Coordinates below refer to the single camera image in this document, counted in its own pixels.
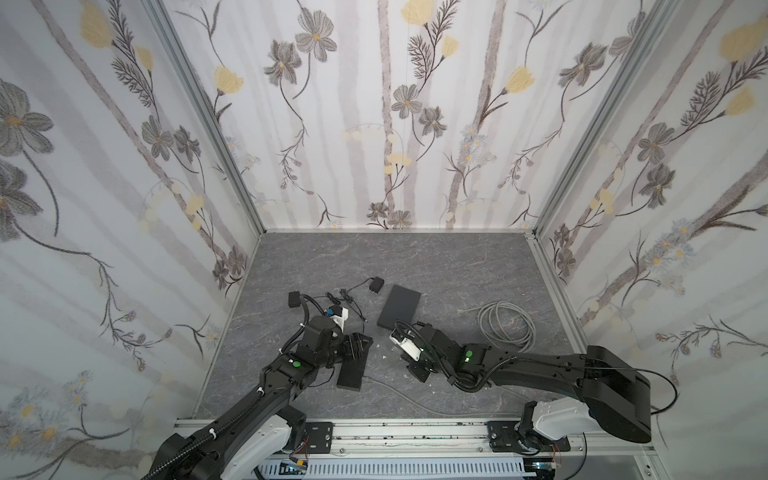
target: flower stem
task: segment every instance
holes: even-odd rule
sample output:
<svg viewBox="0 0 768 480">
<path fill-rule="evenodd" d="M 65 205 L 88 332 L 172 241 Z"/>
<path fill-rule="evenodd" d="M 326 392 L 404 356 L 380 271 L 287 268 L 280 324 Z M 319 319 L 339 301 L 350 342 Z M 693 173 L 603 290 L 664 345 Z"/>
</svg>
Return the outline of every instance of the flower stem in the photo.
<svg viewBox="0 0 768 480">
<path fill-rule="evenodd" d="M 176 157 L 176 160 L 178 160 L 178 161 L 179 161 L 179 164 L 180 164 L 182 167 L 184 167 L 184 169 L 185 169 L 186 171 L 188 171 L 188 172 L 191 172 L 191 173 L 193 173 L 193 174 L 199 174 L 199 173 L 200 173 L 200 172 L 196 172 L 195 170 L 192 170 L 192 169 L 191 169 L 191 168 L 189 168 L 187 165 L 184 165 L 184 162 L 183 162 L 183 161 L 181 161 L 181 159 L 179 158 L 179 156 L 178 156 L 178 155 L 176 155 L 176 151 L 174 150 L 174 148 L 173 148 L 173 147 L 169 148 L 168 150 L 170 150 L 170 152 L 171 152 L 171 153 L 174 155 L 174 157 Z"/>
<path fill-rule="evenodd" d="M 416 139 L 416 141 L 419 142 L 419 145 L 423 147 L 424 144 L 422 143 L 421 140 L 419 140 L 419 136 L 416 134 L 416 125 L 415 125 L 414 119 L 415 119 L 415 115 L 411 115 L 411 131 L 413 132 L 413 137 Z"/>
<path fill-rule="evenodd" d="M 296 100 L 296 97 L 301 95 L 304 90 L 306 89 L 306 86 L 310 84 L 310 74 L 312 73 L 312 51 L 308 54 L 306 54 L 306 81 L 304 82 L 304 86 L 301 87 L 301 90 L 299 93 L 295 94 L 291 100 Z"/>
<path fill-rule="evenodd" d="M 42 171 L 40 171 L 40 169 L 38 168 L 38 165 L 32 160 L 32 157 L 30 157 L 27 151 L 23 148 L 22 148 L 22 153 L 24 154 L 25 157 L 27 157 L 27 160 L 32 165 L 32 168 L 34 168 L 35 171 L 38 172 L 38 175 L 40 175 L 40 178 L 43 179 L 43 181 L 45 182 L 45 186 L 48 187 L 48 192 L 51 193 L 51 199 L 53 200 L 53 207 L 54 207 L 54 210 L 56 210 L 56 227 L 53 230 L 53 236 L 56 237 L 56 235 L 58 235 L 59 216 L 58 216 L 58 201 L 56 200 L 56 195 L 53 193 L 53 187 L 51 187 L 51 183 L 48 181 L 48 178 L 45 178 L 45 175 L 43 175 Z"/>
<path fill-rule="evenodd" d="M 433 134 L 432 134 L 432 141 L 431 141 L 431 142 L 429 142 L 429 147 L 431 147 L 431 146 L 432 146 L 432 144 L 434 144 L 434 143 L 435 143 L 435 137 L 437 137 L 437 133 L 433 133 Z M 422 159 L 422 157 L 423 157 L 424 155 L 427 155 L 427 152 L 429 151 L 429 147 L 427 147 L 427 149 L 426 149 L 426 150 L 424 150 L 424 153 L 423 153 L 423 154 L 419 155 L 419 158 L 417 158 L 417 159 L 415 160 L 415 162 L 414 162 L 414 163 L 416 163 L 416 162 L 418 162 L 419 160 L 421 160 L 421 159 Z"/>
</svg>

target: black rectangular pad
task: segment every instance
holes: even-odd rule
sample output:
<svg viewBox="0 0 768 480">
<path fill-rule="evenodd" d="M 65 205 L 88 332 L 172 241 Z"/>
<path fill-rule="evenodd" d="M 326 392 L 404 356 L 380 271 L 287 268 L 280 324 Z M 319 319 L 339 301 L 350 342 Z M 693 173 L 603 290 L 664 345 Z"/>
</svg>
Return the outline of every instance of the black rectangular pad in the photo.
<svg viewBox="0 0 768 480">
<path fill-rule="evenodd" d="M 408 290 L 400 285 L 393 285 L 381 315 L 376 320 L 376 325 L 387 330 L 394 330 L 395 320 L 411 323 L 421 297 L 420 292 Z"/>
</svg>

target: floral wallpaper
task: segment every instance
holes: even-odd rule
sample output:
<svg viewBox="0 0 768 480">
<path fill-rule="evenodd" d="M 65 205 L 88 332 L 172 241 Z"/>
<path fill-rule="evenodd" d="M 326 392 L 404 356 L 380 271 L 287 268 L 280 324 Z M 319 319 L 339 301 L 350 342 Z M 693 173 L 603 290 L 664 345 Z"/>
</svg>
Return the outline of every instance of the floral wallpaper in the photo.
<svg viewBox="0 0 768 480">
<path fill-rule="evenodd" d="M 765 476 L 767 102 L 765 2 L 682 2 L 541 233 L 590 341 L 679 386 L 677 480 Z"/>
<path fill-rule="evenodd" d="M 139 4 L 0 11 L 2 471 L 137 478 L 257 237 Z"/>
<path fill-rule="evenodd" d="M 653 6 L 164 3 L 265 224 L 371 231 L 532 228 Z"/>
</svg>

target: floor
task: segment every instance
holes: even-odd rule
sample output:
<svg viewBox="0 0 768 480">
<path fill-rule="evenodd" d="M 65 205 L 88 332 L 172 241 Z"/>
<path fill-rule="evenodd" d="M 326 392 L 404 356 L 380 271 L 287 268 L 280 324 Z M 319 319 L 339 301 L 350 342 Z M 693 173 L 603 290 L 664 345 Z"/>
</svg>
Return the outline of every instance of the floor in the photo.
<svg viewBox="0 0 768 480">
<path fill-rule="evenodd" d="M 511 392 L 490 388 L 468 394 L 450 386 L 442 375 L 432 374 L 427 383 L 412 378 L 399 349 L 389 341 L 390 332 L 376 326 L 393 284 L 422 293 L 415 321 L 431 323 L 459 343 L 484 339 L 475 314 L 457 309 L 509 300 L 535 321 L 538 341 L 533 353 L 573 352 L 521 233 L 268 233 L 255 261 L 197 418 L 221 415 L 250 391 L 259 381 L 259 371 L 296 331 L 303 314 L 288 308 L 289 291 L 312 296 L 338 293 L 339 288 L 350 288 L 370 276 L 385 280 L 379 294 L 364 286 L 352 292 L 369 320 L 366 335 L 373 337 L 366 375 L 435 411 L 519 414 L 528 400 L 555 395 L 514 386 L 505 387 Z M 362 327 L 354 313 L 348 322 L 355 330 Z M 330 373 L 323 370 L 316 383 Z M 306 390 L 293 406 L 315 419 L 436 417 L 367 379 L 361 392 L 337 389 L 334 379 Z"/>
</svg>

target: gray cable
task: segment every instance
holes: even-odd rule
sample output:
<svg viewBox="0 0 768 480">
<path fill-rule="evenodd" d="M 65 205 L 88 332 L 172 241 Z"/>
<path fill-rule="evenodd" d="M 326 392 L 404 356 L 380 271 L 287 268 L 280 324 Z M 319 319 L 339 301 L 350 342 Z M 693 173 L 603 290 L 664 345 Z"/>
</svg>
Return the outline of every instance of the gray cable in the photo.
<svg viewBox="0 0 768 480">
<path fill-rule="evenodd" d="M 443 412 L 438 412 L 437 410 L 432 410 L 429 407 L 426 407 L 426 406 L 422 405 L 421 403 L 415 401 L 414 399 L 411 399 L 411 397 L 407 396 L 403 392 L 400 392 L 398 389 L 396 389 L 393 386 L 389 386 L 389 385 L 387 385 L 384 382 L 380 382 L 379 380 L 372 379 L 371 377 L 369 377 L 367 375 L 363 375 L 362 377 L 364 379 L 368 380 L 371 383 L 375 383 L 376 385 L 381 385 L 382 387 L 385 387 L 387 389 L 392 390 L 394 393 L 396 393 L 396 394 L 400 395 L 401 397 L 403 397 L 404 399 L 408 400 L 413 405 L 419 407 L 422 410 L 425 410 L 426 412 L 432 413 L 433 415 L 439 415 L 439 416 L 442 416 L 442 417 L 456 417 L 456 418 L 467 418 L 467 417 L 472 417 L 472 416 L 477 416 L 477 415 L 481 415 L 481 416 L 487 416 L 487 415 L 520 416 L 521 415 L 519 412 L 518 413 L 513 413 L 513 412 L 467 412 L 467 413 L 443 413 Z"/>
<path fill-rule="evenodd" d="M 522 337 L 516 339 L 507 333 L 507 331 L 504 329 L 504 326 L 502 325 L 501 320 L 498 317 L 499 309 L 512 310 L 513 312 L 516 312 L 519 315 L 519 318 L 525 322 L 525 324 L 528 326 L 528 330 Z M 507 346 L 510 345 L 517 346 L 520 348 L 518 353 L 524 353 L 532 349 L 536 344 L 536 325 L 534 325 L 531 315 L 522 307 L 517 306 L 512 302 L 507 302 L 506 300 L 499 300 L 498 302 L 486 303 L 485 305 L 476 306 L 475 308 L 458 310 L 458 312 L 474 312 L 475 310 L 478 310 L 477 321 L 478 326 L 480 326 L 480 331 L 494 346 L 500 349 L 507 348 Z M 492 313 L 495 314 L 496 323 L 492 322 Z M 485 325 L 486 316 L 488 317 L 488 326 L 491 327 L 490 332 Z"/>
</svg>

